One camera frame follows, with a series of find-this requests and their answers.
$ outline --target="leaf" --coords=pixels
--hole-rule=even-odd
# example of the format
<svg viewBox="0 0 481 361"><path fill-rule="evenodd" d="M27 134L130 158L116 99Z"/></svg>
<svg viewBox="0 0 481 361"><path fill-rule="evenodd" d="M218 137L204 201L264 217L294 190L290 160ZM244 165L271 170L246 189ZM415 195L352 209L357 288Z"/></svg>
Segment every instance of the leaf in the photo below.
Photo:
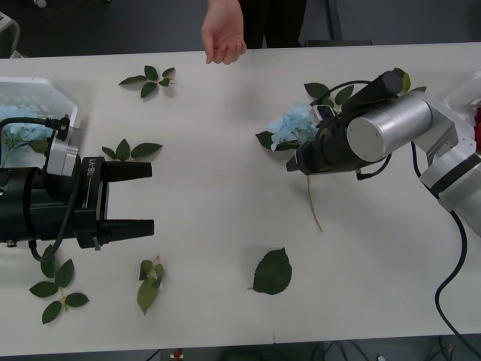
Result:
<svg viewBox="0 0 481 361"><path fill-rule="evenodd" d="M147 79L151 81L157 81L159 79L159 75L157 74L157 70L153 66L146 65L144 68L145 76Z"/></svg>
<svg viewBox="0 0 481 361"><path fill-rule="evenodd" d="M70 307L82 307L89 301L89 298L83 293L71 293L65 299L65 303Z"/></svg>
<svg viewBox="0 0 481 361"><path fill-rule="evenodd" d="M334 107L334 103L333 103L333 101L330 100L330 99L327 99L327 98L326 98L326 99L324 99L324 100L322 101L322 103L323 103L324 105L329 105L331 108Z"/></svg>
<svg viewBox="0 0 481 361"><path fill-rule="evenodd" d="M336 95L336 104L337 105L342 105L345 102L349 100L349 98L352 95L352 92L354 91L354 86L347 86L344 89L342 89L337 95Z"/></svg>
<svg viewBox="0 0 481 361"><path fill-rule="evenodd" d="M168 76L171 72L175 71L175 68L169 68L162 73L163 77Z"/></svg>
<svg viewBox="0 0 481 361"><path fill-rule="evenodd" d="M256 134L259 143L266 149L271 150L272 145L272 133L265 131L259 134ZM299 148L298 144L279 144L276 148L276 152L289 150L289 149L297 149Z"/></svg>
<svg viewBox="0 0 481 361"><path fill-rule="evenodd" d="M409 92L411 88L411 78L408 73L404 73L403 76L403 93Z"/></svg>
<svg viewBox="0 0 481 361"><path fill-rule="evenodd" d="M141 99L146 98L155 89L157 89L157 83L145 83L141 90Z"/></svg>
<svg viewBox="0 0 481 361"><path fill-rule="evenodd" d="M120 162L125 162L128 158L130 158L130 145L127 143L127 140L123 139L119 143L115 151L115 155Z"/></svg>
<svg viewBox="0 0 481 361"><path fill-rule="evenodd" d="M153 288L160 288L160 283L162 282L162 278L157 278L153 284L152 284L152 287Z"/></svg>
<svg viewBox="0 0 481 361"><path fill-rule="evenodd" d="M162 278L164 275L164 266L163 265L156 265L156 276L157 278Z"/></svg>
<svg viewBox="0 0 481 361"><path fill-rule="evenodd" d="M45 154L48 151L48 141L30 141L28 143L31 149L39 154Z"/></svg>
<svg viewBox="0 0 481 361"><path fill-rule="evenodd" d="M122 80L119 85L128 85L128 84L134 84L134 83L140 83L141 81L146 81L147 78L143 75L138 75L136 77L128 77L125 80Z"/></svg>
<svg viewBox="0 0 481 361"><path fill-rule="evenodd" d="M419 86L417 88L411 89L411 92L425 92L427 88L427 86Z"/></svg>
<svg viewBox="0 0 481 361"><path fill-rule="evenodd" d="M159 294L159 289L153 287L155 281L156 279L154 277L147 277L142 283L141 288L138 289L137 303L141 307L144 315Z"/></svg>
<svg viewBox="0 0 481 361"><path fill-rule="evenodd" d="M259 293L276 295L288 287L291 276L292 267L286 249L272 250L257 266L253 289Z"/></svg>
<svg viewBox="0 0 481 361"><path fill-rule="evenodd" d="M144 158L145 156L149 156L150 154L155 153L160 148L162 148L162 145L160 144L142 143L132 149L132 153L130 154L130 156L134 159Z"/></svg>
<svg viewBox="0 0 481 361"><path fill-rule="evenodd" d="M403 78L404 74L406 74L406 72L403 69L400 69L400 68L394 68L392 70L395 73L397 73L401 79Z"/></svg>
<svg viewBox="0 0 481 361"><path fill-rule="evenodd" d="M170 83L171 83L171 80L168 77L165 77L164 79L159 81L159 85L162 85L162 86L169 86Z"/></svg>
<svg viewBox="0 0 481 361"><path fill-rule="evenodd" d="M42 324L55 320L57 316L59 316L61 310L62 303L60 303L60 301L53 301L50 303L42 314Z"/></svg>
<svg viewBox="0 0 481 361"><path fill-rule="evenodd" d="M45 249L43 257L45 257L51 250L52 250L52 245L49 245ZM53 256L51 259L49 259L46 262L42 262L40 264L40 268L42 270L42 273L45 275L45 277L54 278L55 277L55 256Z"/></svg>
<svg viewBox="0 0 481 361"><path fill-rule="evenodd" d="M152 261L149 261L146 259L145 261L142 261L141 263L141 275L139 276L138 280L143 281L147 279L147 276L149 275L150 271L152 271L153 263Z"/></svg>
<svg viewBox="0 0 481 361"><path fill-rule="evenodd" d="M329 93L329 88L326 85L320 83L304 84L304 88L306 88L307 94L316 99L319 99L325 94Z"/></svg>
<svg viewBox="0 0 481 361"><path fill-rule="evenodd" d="M44 299L46 297L55 295L58 290L59 288L53 282L42 281L34 285L30 289L30 292L32 293L32 295L40 297L41 299Z"/></svg>
<svg viewBox="0 0 481 361"><path fill-rule="evenodd" d="M110 148L102 147L102 152L107 154L113 160L117 159L117 156L115 155L115 152L113 150L111 150Z"/></svg>
<svg viewBox="0 0 481 361"><path fill-rule="evenodd" d="M74 277L74 271L74 263L71 259L69 259L62 265L62 267L59 268L59 271L55 276L56 285L61 288L66 288Z"/></svg>

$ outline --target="blue hydrangea flower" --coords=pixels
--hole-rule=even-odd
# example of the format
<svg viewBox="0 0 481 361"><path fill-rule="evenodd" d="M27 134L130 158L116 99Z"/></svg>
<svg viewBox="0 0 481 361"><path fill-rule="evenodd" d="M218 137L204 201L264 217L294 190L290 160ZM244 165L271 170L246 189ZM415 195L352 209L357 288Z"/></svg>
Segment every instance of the blue hydrangea flower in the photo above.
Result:
<svg viewBox="0 0 481 361"><path fill-rule="evenodd" d="M0 107L0 120L7 118L38 118L38 114L31 108L17 108L14 106ZM50 137L52 129L38 124L14 123L4 127L4 141L2 142L2 164L19 147L29 141L43 141Z"/></svg>
<svg viewBox="0 0 481 361"><path fill-rule="evenodd" d="M310 119L308 103L295 103L283 116L269 123L268 132L272 133L271 149L279 144L297 141L300 144L316 135L316 124Z"/></svg>

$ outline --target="black pants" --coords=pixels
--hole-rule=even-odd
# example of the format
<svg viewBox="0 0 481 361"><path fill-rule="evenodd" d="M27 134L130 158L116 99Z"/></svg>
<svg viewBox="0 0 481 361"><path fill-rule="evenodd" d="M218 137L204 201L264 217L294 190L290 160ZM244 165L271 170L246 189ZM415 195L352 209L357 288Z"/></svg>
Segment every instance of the black pants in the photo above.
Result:
<svg viewBox="0 0 481 361"><path fill-rule="evenodd" d="M307 0L239 0L244 14L244 40L249 49L300 47Z"/></svg>

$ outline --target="human hand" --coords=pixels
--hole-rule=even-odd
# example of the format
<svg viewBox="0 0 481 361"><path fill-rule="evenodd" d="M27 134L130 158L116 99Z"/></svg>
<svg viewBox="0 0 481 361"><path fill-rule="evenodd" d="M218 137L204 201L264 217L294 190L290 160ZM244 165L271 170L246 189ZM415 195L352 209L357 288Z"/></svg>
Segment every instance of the human hand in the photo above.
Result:
<svg viewBox="0 0 481 361"><path fill-rule="evenodd" d="M202 26L207 64L231 64L246 52L244 19L238 0L208 0Z"/></svg>

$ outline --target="flower stem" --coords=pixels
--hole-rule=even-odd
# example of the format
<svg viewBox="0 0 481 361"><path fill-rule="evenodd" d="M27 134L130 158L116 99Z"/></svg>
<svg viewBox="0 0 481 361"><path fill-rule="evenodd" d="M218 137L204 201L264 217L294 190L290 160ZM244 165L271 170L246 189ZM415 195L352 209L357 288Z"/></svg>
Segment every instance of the flower stem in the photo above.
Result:
<svg viewBox="0 0 481 361"><path fill-rule="evenodd" d="M60 287L60 295L62 296L62 303L64 306L65 313L68 312L68 306L67 306L67 297L63 294L63 288Z"/></svg>

